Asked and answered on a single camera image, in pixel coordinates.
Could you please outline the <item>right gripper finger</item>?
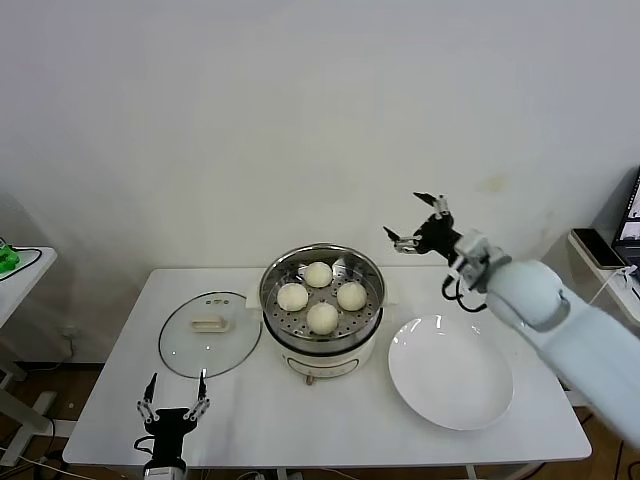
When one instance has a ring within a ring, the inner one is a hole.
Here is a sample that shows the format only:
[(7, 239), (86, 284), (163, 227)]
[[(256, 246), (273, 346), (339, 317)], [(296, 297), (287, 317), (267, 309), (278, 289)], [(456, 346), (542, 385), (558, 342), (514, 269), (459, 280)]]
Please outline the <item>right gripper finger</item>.
[(419, 235), (403, 237), (386, 226), (383, 226), (383, 229), (389, 240), (392, 242), (395, 250), (415, 250), (419, 245)]
[(447, 199), (444, 195), (431, 195), (426, 192), (414, 192), (413, 195), (424, 203), (428, 204), (434, 211), (437, 219), (450, 215)]

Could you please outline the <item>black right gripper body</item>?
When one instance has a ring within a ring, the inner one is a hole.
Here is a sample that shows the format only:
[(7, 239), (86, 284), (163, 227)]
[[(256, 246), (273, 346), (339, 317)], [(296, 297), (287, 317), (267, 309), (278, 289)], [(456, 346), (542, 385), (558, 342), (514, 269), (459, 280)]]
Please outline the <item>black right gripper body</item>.
[(462, 234), (455, 230), (454, 219), (450, 214), (443, 214), (439, 218), (432, 214), (417, 230), (417, 235), (421, 237), (417, 243), (418, 254), (436, 252), (448, 265), (452, 265), (458, 258), (455, 245)]

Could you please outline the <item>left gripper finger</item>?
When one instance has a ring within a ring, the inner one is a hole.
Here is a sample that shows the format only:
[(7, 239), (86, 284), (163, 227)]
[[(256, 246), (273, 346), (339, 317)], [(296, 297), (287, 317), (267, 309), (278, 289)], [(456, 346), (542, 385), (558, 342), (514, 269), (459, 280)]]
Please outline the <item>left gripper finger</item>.
[(141, 415), (145, 424), (151, 424), (156, 419), (155, 410), (153, 408), (153, 397), (156, 386), (156, 374), (153, 374), (150, 382), (145, 387), (143, 397), (136, 403), (138, 413)]
[(185, 420), (199, 420), (208, 410), (210, 406), (210, 399), (207, 395), (207, 385), (205, 382), (205, 376), (207, 371), (202, 369), (199, 374), (197, 399), (194, 405), (183, 416)]

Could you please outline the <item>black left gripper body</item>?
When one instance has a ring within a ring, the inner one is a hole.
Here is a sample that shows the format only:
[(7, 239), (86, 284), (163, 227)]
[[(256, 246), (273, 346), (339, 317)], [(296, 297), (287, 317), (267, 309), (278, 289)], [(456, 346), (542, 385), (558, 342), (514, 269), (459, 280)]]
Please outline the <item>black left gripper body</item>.
[(188, 408), (159, 409), (144, 421), (153, 437), (150, 463), (183, 463), (184, 437), (197, 427), (197, 417)]

